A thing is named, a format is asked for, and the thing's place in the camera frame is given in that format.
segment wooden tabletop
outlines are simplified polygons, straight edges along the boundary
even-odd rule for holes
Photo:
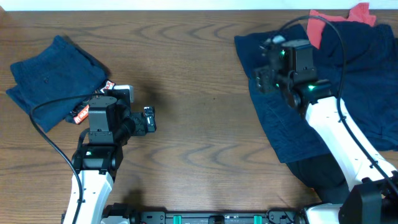
[[[347,15],[348,11],[329,11]],[[398,32],[398,14],[374,11]],[[317,202],[280,164],[252,105],[233,38],[265,32],[308,11],[10,12],[0,15],[0,223],[59,223],[72,172],[5,94],[9,66],[68,36],[153,105],[155,134],[132,138],[108,203],[167,210],[266,210]],[[49,136],[69,157],[80,132]],[[398,167],[398,153],[382,153]]]

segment folded blue cloth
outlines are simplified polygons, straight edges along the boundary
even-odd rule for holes
[[[351,116],[380,151],[398,150],[398,51],[391,28],[358,22],[336,22],[345,41],[347,74],[343,99]],[[235,37],[236,51],[249,78],[249,91],[260,123],[280,162],[295,162],[329,153],[306,121],[289,108],[278,92],[261,94],[251,79],[255,68],[267,65],[260,43],[273,32]],[[308,39],[301,25],[283,31],[287,40]],[[342,54],[333,29],[326,26],[320,50],[313,51],[320,79],[338,89]]]
[[[12,64],[11,72],[17,85],[6,93],[27,114],[50,100],[93,93],[106,79],[95,58],[60,36],[38,56]],[[83,100],[46,105],[35,111],[35,121],[48,132]]]

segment white backdrop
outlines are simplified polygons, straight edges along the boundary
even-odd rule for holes
[[[398,0],[0,0],[0,6],[6,11],[351,9],[359,2],[398,9]]]

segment navy blue fabric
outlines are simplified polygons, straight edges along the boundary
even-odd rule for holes
[[[397,43],[387,25],[370,27],[358,22],[334,23],[346,44],[348,68],[343,99],[351,116],[377,150],[398,150]],[[254,68],[267,65],[259,44],[273,32],[236,36],[243,69],[251,78]],[[307,39],[301,25],[285,30],[287,40]],[[334,31],[326,26],[320,50],[314,50],[320,79],[337,90],[342,53]],[[320,136],[289,108],[279,92],[261,94],[249,79],[249,91],[260,123],[280,162],[295,162],[329,153]]]
[[[27,114],[50,100],[93,93],[106,79],[98,61],[60,36],[38,56],[12,64],[11,72],[17,85],[6,93]],[[83,100],[44,106],[35,111],[34,118],[48,132]]]

